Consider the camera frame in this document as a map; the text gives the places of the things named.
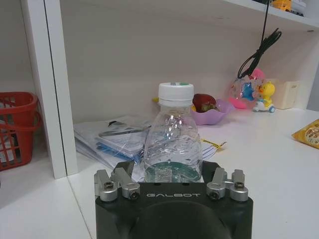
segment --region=white desk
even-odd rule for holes
[[[1,239],[90,239],[68,178],[54,180],[44,145],[0,180]]]
[[[203,138],[227,141],[214,161],[228,173],[239,168],[246,174],[254,200],[254,239],[319,238],[319,150],[291,138],[316,119],[319,112],[296,109],[274,114],[236,111],[218,125],[199,128]],[[96,238],[93,175],[106,167],[81,154],[77,157],[81,172],[69,180]]]

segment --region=metal clamp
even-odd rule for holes
[[[136,200],[140,197],[140,185],[133,182],[124,168],[115,168],[111,180],[116,182],[117,187],[122,188],[122,196],[129,200]]]
[[[104,202],[112,202],[118,197],[118,188],[111,181],[106,170],[98,170],[94,174],[95,197],[100,197]]]
[[[232,179],[227,179],[224,168],[216,168],[213,180],[206,185],[206,194],[211,200],[219,200],[225,196],[225,189],[230,190],[230,197],[238,202],[248,200],[248,189],[245,187],[243,170],[236,169]]]
[[[224,182],[225,169],[216,168],[213,180],[206,186],[206,194],[212,200],[218,200],[225,196],[226,185]]]
[[[245,174],[243,170],[235,169],[231,175],[234,184],[230,187],[230,197],[238,202],[248,200],[248,189],[245,187]]]

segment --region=black cable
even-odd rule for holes
[[[270,0],[267,2],[267,9],[266,9],[266,15],[265,15],[265,21],[264,21],[264,29],[263,29],[263,35],[261,37],[261,42],[260,44],[263,44],[264,36],[265,36],[265,30],[266,30],[266,23],[267,23],[267,17],[268,17],[268,9],[270,5]]]
[[[269,9],[269,4],[270,4],[270,0],[268,0],[268,3],[267,3],[267,10],[266,10],[266,16],[265,16],[265,21],[264,21],[264,29],[263,29],[263,35],[262,35],[262,39],[261,39],[261,43],[260,43],[260,46],[259,46],[259,49],[252,55],[250,56],[245,62],[244,64],[242,64],[242,66],[239,68],[239,71],[238,71],[238,74],[237,74],[237,78],[238,79],[241,79],[245,76],[250,76],[254,69],[257,67],[262,55],[265,53],[265,51],[267,51],[267,49],[269,47],[271,47],[276,41],[278,41],[278,39],[281,37],[282,35],[282,32],[281,31],[278,31],[278,28],[269,36],[269,37],[266,37],[264,39],[264,35],[265,35],[265,30],[266,30],[266,23],[267,23],[267,16],[268,16],[268,9]],[[252,63],[250,64],[249,68],[244,71],[244,67],[247,65],[247,63],[252,60]]]

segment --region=white box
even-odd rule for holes
[[[299,13],[305,14],[307,5],[301,0],[292,0],[291,9]]]
[[[289,109],[295,104],[299,88],[298,81],[287,81],[275,85],[276,91],[272,97],[273,104],[277,109]]]

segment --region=snack bag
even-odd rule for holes
[[[319,119],[292,135],[297,141],[319,149]]]

